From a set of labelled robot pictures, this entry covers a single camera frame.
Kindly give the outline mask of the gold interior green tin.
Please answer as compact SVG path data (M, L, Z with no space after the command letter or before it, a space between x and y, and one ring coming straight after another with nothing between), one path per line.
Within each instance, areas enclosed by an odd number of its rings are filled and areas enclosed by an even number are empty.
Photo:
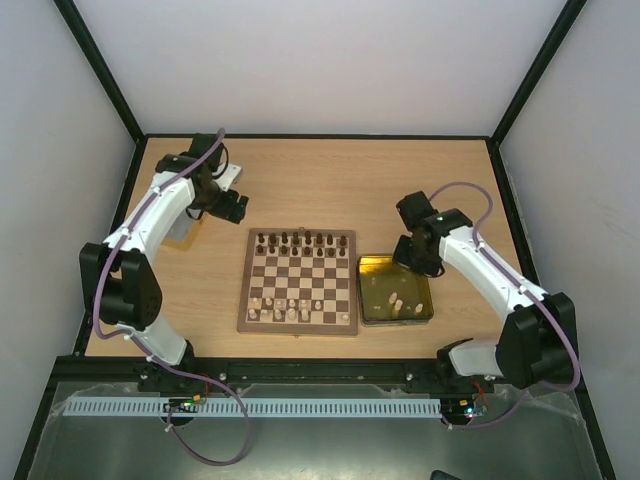
M427 324L434 316L429 279L393 263L389 255L364 255L357 263L357 286L361 322L364 326L401 326ZM394 311L389 304L392 293L403 301ZM423 304L423 310L414 311Z

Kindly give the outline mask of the wooden chess board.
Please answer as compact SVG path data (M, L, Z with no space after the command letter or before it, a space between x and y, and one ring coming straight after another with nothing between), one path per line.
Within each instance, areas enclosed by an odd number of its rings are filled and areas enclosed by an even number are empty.
M311 232L311 244L305 244L305 231ZM288 242L282 242L282 232L288 234ZM292 234L299 232L299 244L292 243ZM265 240L258 241L258 233L263 233ZM270 243L270 233L276 234L276 243ZM323 243L316 244L316 235L323 235ZM334 243L327 244L327 235L332 234ZM341 236L346 236L346 246L340 246ZM264 252L256 252L257 245L264 247ZM275 254L269 253L269 245L276 248ZM282 255L280 247L286 245L288 252ZM292 255L292 247L299 248L299 254ZM305 246L312 249L310 256L304 256ZM316 249L321 247L323 255L316 255ZM326 254L327 248L334 248L333 257ZM339 256L339 249L345 248L346 255ZM353 337L358 333L358 297L356 287L356 232L353 230L335 229L275 229L253 228L249 231L245 254L243 282L237 318L237 331L255 334L284 334L293 336L345 336ZM261 307L253 305L254 297L261 299ZM273 300L272 306L266 306L266 298ZM287 320L289 299L296 301L297 319L295 322ZM306 299L309 320L300 320L299 305L301 299ZM276 301L282 300L283 308L276 308ZM316 310L314 302L319 300L321 308ZM249 318L249 310L255 309L256 319ZM274 320L274 310L282 312L282 320ZM261 320L261 311L271 312L268 322ZM342 322L342 314L349 314L349 322Z

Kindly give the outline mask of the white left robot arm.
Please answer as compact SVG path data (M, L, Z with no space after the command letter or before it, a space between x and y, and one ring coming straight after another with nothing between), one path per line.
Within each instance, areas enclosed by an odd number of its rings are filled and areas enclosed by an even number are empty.
M118 335L134 342L151 362L178 366L191 344L162 313L163 294L152 268L175 223L189 210L240 223L248 198L232 188L241 166L214 167L211 159L167 155L149 188L124 223L79 255L85 308L101 339Z

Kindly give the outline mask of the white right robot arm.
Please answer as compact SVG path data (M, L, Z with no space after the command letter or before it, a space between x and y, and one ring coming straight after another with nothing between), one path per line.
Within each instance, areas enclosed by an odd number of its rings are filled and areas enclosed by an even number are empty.
M439 350L436 379L443 389L458 391L471 376L502 378L518 389L578 386L576 312L565 293L549 294L520 275L458 209L440 212L425 204L397 211L408 232L398 241L394 262L428 277L454 267L502 323L496 342L466 339Z

